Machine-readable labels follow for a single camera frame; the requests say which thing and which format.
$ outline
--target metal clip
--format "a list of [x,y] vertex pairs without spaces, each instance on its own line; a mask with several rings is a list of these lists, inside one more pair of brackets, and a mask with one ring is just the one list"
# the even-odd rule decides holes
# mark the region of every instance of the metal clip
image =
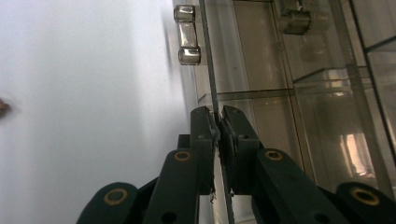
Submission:
[[201,49],[198,46],[195,30],[195,6],[179,5],[174,9],[178,28],[180,50],[178,60],[181,65],[196,65],[201,62]]

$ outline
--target white wall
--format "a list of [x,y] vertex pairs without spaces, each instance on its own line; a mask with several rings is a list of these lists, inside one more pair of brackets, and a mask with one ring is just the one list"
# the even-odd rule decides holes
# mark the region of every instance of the white wall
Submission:
[[0,223],[75,223],[104,185],[158,175],[197,106],[173,7],[0,0]]

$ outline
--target screw hole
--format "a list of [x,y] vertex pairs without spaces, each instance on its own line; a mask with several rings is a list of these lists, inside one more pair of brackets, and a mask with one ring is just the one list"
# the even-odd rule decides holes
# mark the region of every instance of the screw hole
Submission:
[[316,213],[315,220],[319,223],[330,223],[329,218],[323,213]]
[[161,217],[161,221],[163,222],[163,223],[174,223],[175,221],[176,221],[176,219],[177,219],[177,216],[176,216],[176,214],[175,213],[172,213],[172,212],[168,212],[168,213],[165,213],[165,214],[163,214],[163,216]]

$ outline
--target black plastic part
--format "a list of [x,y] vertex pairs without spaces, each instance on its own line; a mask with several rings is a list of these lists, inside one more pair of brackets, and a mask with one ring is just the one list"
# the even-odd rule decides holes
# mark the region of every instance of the black plastic part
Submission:
[[268,195],[251,198],[251,208],[258,224],[277,224],[280,223],[274,205]]
[[[199,155],[199,192],[208,195],[214,188],[214,150],[216,131],[210,122],[209,109],[206,106],[198,107],[191,111],[191,136],[190,147]],[[179,141],[185,142],[184,136]]]
[[282,223],[348,223],[286,153],[259,150],[256,167]]
[[134,199],[135,206],[132,211],[132,223],[142,223],[157,181],[158,178],[155,178],[137,191],[136,198]]
[[198,153],[189,149],[170,152],[158,177],[143,223],[197,223],[198,186]]
[[[115,198],[108,197],[109,203],[105,197],[114,189],[124,189],[127,195],[120,193],[115,194]],[[125,183],[113,183],[100,189],[82,211],[77,224],[127,224],[132,219],[132,210],[134,209],[134,199],[137,189]],[[111,204],[122,196],[125,200],[120,203]]]
[[370,186],[351,182],[338,186],[336,195],[355,217],[355,223],[396,223],[396,203]]
[[261,145],[259,136],[241,110],[227,105],[223,107],[220,129],[220,156],[225,158],[229,186],[235,194],[249,195],[256,180],[254,163]]
[[190,135],[180,134],[177,140],[177,149],[180,148],[190,148]]

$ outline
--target brass screw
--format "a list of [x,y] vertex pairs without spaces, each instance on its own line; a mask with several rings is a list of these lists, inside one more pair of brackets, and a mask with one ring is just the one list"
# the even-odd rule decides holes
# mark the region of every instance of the brass screw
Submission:
[[126,189],[113,189],[105,195],[104,201],[112,206],[123,203],[127,198],[128,191]]
[[350,191],[350,194],[353,198],[358,200],[361,203],[365,203],[371,206],[379,205],[379,198],[375,194],[373,194],[370,190],[361,189],[361,188],[353,188]]
[[283,155],[280,154],[279,152],[269,150],[265,152],[265,157],[270,159],[271,161],[281,161],[283,160]]

